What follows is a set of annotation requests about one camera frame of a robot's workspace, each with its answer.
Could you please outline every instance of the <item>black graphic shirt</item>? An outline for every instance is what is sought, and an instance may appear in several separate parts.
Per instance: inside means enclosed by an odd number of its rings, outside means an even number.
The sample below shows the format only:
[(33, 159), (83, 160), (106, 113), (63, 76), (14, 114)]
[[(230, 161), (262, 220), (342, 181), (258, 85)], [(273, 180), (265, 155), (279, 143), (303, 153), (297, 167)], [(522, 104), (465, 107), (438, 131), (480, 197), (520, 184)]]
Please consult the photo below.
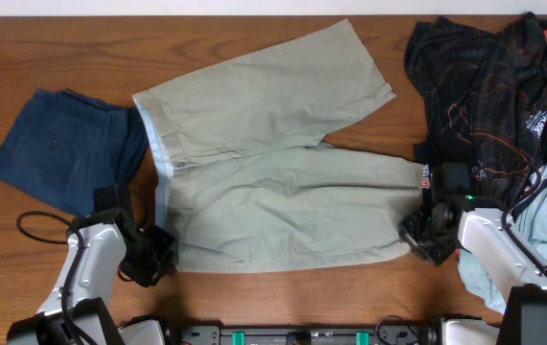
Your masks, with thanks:
[(424, 98), (428, 124), (417, 160), (432, 166), (476, 162), (482, 193), (501, 209), (531, 192), (535, 169), (541, 175), (536, 191), (547, 186), (546, 28), (530, 12), (499, 34), (441, 17), (419, 23), (405, 53), (405, 71)]

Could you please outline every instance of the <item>wooden table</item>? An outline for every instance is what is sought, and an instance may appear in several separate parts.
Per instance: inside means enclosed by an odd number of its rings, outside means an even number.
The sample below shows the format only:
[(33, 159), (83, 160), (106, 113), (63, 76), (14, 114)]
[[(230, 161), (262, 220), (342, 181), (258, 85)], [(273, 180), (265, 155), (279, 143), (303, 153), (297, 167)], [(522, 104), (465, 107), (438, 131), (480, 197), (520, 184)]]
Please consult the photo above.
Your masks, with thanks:
[[(114, 104), (191, 71), (306, 35), (343, 17), (0, 18), (0, 143), (37, 88), (71, 88)], [(358, 16), (350, 20), (397, 97), (360, 123), (327, 136), (339, 147), (412, 158), (426, 134), (422, 99), (403, 71), (403, 53), (418, 20), (435, 16)], [(452, 20), (499, 31), (513, 16)], [(133, 180), (153, 202), (156, 173), (148, 153)], [(32, 316), (47, 297), (66, 249), (15, 230), (28, 210), (57, 210), (0, 182), (0, 343), (13, 321)], [(62, 238), (52, 221), (37, 234)], [(387, 314), (426, 320), (464, 312), (501, 315), (465, 291), (456, 259), (434, 267), (406, 255), (350, 267), (274, 274), (180, 273), (157, 287), (118, 281), (110, 311), (117, 323), (158, 313), (176, 325), (374, 325)]]

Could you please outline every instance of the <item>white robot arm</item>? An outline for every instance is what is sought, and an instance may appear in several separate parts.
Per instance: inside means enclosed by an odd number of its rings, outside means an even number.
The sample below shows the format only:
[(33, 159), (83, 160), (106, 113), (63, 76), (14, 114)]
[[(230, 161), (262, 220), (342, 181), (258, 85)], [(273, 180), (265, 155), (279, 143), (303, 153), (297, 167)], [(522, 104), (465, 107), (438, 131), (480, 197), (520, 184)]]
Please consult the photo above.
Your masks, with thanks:
[(165, 345), (164, 324), (144, 320), (118, 329), (107, 306), (118, 269), (148, 287), (172, 268), (173, 237), (156, 227), (138, 229), (130, 194), (119, 186), (95, 191), (95, 209), (73, 220), (52, 292), (35, 316), (11, 325), (8, 344)]
[[(458, 229), (459, 244), (478, 258), (506, 302), (513, 287), (533, 284), (547, 290), (547, 278), (503, 231), (502, 216), (503, 212), (496, 208), (476, 208), (463, 212)], [(547, 262), (523, 236), (514, 236), (535, 259), (547, 266)], [(495, 345), (498, 336), (498, 328), (481, 320), (450, 319), (442, 324), (443, 345)]]

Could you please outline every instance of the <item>navy blue jeans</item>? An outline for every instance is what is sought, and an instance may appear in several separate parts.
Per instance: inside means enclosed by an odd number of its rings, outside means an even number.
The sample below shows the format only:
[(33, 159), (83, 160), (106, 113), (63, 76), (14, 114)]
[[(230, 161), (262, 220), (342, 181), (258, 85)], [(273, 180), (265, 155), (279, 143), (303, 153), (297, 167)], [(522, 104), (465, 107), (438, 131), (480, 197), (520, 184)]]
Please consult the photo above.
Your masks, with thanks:
[(0, 146), (0, 180), (76, 216), (94, 189), (127, 185), (148, 138), (136, 108), (37, 90)]

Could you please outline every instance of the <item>green connector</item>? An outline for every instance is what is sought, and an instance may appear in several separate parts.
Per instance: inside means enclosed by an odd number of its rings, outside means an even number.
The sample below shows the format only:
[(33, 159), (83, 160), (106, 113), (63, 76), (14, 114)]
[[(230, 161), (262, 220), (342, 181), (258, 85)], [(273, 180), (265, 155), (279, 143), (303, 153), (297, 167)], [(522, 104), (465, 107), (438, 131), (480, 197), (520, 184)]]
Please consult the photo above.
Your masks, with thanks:
[(358, 332), (356, 334), (356, 345), (369, 345), (369, 334), (366, 332)]
[(233, 345), (245, 345), (245, 333), (233, 332)]

